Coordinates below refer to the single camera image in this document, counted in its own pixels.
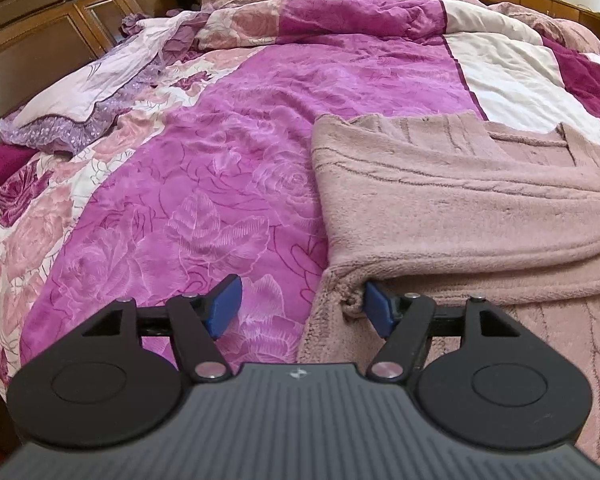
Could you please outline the pink knitted sweater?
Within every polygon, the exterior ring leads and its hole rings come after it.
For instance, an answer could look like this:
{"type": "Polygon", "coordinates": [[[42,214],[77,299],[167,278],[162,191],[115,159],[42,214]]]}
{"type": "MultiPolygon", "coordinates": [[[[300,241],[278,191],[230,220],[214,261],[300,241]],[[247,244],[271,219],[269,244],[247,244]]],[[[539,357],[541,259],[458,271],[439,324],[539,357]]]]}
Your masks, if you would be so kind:
{"type": "Polygon", "coordinates": [[[445,307],[481,294],[588,378],[579,446],[600,463],[600,146],[472,113],[324,115],[311,159],[328,263],[300,361],[370,362],[369,280],[445,307]]]}

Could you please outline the magenta white patchwork quilt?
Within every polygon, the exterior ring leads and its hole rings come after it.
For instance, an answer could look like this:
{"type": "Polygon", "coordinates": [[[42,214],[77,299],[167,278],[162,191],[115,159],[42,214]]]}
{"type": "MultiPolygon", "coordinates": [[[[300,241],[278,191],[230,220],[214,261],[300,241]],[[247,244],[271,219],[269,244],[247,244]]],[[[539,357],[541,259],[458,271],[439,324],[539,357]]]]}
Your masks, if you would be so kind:
{"type": "Polygon", "coordinates": [[[456,0],[268,0],[208,12],[79,154],[0,143],[0,392],[117,299],[242,279],[228,364],[301,362],[328,243],[317,118],[472,113],[600,146],[600,54],[456,0]]]}

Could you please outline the lilac floral pillow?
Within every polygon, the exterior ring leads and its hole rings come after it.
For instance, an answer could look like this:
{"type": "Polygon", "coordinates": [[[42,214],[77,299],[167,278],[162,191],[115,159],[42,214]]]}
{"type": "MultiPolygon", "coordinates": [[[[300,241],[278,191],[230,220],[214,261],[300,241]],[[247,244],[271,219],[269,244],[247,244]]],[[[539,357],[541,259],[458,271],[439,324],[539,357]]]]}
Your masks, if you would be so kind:
{"type": "Polygon", "coordinates": [[[106,136],[166,66],[186,57],[209,16],[201,11],[170,18],[127,16],[121,44],[0,120],[1,141],[45,153],[79,154],[106,136]]]}

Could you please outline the dark wooden headboard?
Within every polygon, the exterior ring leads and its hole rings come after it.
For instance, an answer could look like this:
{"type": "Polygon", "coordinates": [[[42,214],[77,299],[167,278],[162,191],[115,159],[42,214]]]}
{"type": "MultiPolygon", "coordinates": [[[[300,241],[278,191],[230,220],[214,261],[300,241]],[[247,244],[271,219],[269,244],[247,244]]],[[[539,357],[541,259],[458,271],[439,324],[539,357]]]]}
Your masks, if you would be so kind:
{"type": "Polygon", "coordinates": [[[0,0],[0,116],[115,47],[126,16],[163,16],[175,6],[175,0],[0,0]]]}

